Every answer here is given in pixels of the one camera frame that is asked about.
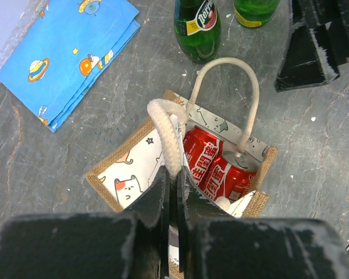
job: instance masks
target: star print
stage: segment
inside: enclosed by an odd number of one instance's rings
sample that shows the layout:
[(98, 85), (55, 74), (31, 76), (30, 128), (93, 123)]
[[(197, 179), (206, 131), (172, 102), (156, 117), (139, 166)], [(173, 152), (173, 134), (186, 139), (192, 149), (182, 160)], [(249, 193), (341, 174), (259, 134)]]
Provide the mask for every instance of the star print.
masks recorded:
[(152, 138), (147, 138), (147, 139), (146, 139), (146, 142), (147, 142), (148, 144), (153, 144), (153, 143), (154, 143), (154, 141), (152, 140)]

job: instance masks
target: burlap trim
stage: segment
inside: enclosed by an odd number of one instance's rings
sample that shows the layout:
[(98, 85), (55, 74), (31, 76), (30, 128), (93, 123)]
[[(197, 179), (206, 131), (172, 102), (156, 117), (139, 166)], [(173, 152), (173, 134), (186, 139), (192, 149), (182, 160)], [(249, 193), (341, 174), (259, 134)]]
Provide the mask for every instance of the burlap trim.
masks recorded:
[[(166, 90), (164, 99), (180, 103), (181, 100), (171, 90)], [(132, 135), (117, 149), (115, 152), (100, 161), (87, 173), (87, 181), (99, 193), (99, 195), (107, 202), (107, 204), (116, 212), (123, 210), (122, 206), (117, 202), (115, 197), (107, 190), (102, 182), (98, 179), (98, 175), (103, 173), (109, 166), (114, 164), (117, 160), (122, 158), (129, 150), (137, 145), (144, 137), (146, 137), (155, 128), (154, 123), (148, 117), (143, 124), (139, 126)]]
[(268, 199), (269, 196), (267, 194), (257, 191), (243, 211), (242, 218), (257, 218)]
[(274, 162), (274, 159), (277, 156), (277, 152), (278, 152), (278, 149), (275, 147), (270, 147), (266, 151), (263, 161), (257, 170), (256, 176), (251, 181), (250, 191), (260, 190), (260, 186), (263, 182), (263, 179), (265, 178), (266, 174), (268, 173), (268, 170), (272, 166), (272, 163)]
[(180, 273), (179, 266), (175, 265), (171, 261), (169, 261), (169, 274), (175, 279), (184, 279), (184, 274)]

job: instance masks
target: bottle label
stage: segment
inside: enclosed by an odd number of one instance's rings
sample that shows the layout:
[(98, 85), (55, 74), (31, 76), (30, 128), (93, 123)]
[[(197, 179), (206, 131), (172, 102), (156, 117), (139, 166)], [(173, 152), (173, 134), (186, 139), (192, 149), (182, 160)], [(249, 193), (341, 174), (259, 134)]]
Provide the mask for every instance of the bottle label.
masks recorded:
[(176, 21), (180, 35), (190, 36), (199, 31), (211, 30), (217, 22), (217, 9), (212, 0), (205, 0), (197, 11), (195, 19), (189, 22)]
[(238, 10), (235, 8), (235, 6), (234, 6), (234, 11), (235, 11), (235, 15), (237, 17), (237, 20), (243, 26), (252, 27), (252, 28), (262, 26), (262, 22), (251, 22), (251, 21), (245, 19), (244, 17), (242, 17), (242, 15), (238, 12)]

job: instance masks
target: cartoon cat print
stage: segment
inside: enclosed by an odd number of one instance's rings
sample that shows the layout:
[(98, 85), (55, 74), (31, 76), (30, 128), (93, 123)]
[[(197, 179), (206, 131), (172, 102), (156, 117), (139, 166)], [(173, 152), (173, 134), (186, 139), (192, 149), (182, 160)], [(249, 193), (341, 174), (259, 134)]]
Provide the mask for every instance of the cartoon cat print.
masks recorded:
[(153, 182), (155, 176), (156, 176), (156, 173), (158, 172), (159, 168), (161, 166), (164, 166), (165, 163), (164, 163), (164, 158), (162, 157), (162, 152), (161, 154), (159, 155), (159, 157), (155, 158), (156, 160), (156, 164), (155, 164), (155, 167), (154, 169), (152, 170), (150, 176), (149, 176), (149, 179), (147, 180), (147, 187), (150, 187), (151, 186), (151, 183)]
[(121, 157), (119, 160), (117, 160), (115, 163), (124, 163), (124, 164), (132, 164), (133, 163), (133, 159), (129, 159), (127, 160), (128, 156), (129, 156), (129, 152), (125, 153), (123, 157)]
[(197, 113), (199, 113), (199, 116), (203, 121), (203, 123), (200, 123), (200, 124), (204, 125), (206, 128), (210, 129), (211, 131), (214, 131), (216, 133), (221, 133), (222, 131), (229, 130), (229, 127), (225, 119), (222, 119), (220, 117), (215, 117), (210, 113), (203, 113), (201, 108), (197, 109)]
[(115, 179), (115, 191), (117, 202), (124, 208), (143, 193), (136, 176), (131, 176), (130, 179), (122, 181)]

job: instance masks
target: can lid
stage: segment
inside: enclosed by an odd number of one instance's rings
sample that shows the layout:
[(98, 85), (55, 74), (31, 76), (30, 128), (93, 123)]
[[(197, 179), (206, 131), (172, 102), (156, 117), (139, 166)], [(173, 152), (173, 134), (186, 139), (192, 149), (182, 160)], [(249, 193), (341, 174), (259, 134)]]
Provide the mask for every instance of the can lid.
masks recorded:
[(241, 170), (246, 171), (257, 171), (258, 166), (247, 156), (235, 152), (235, 151), (224, 151), (222, 152), (224, 159)]

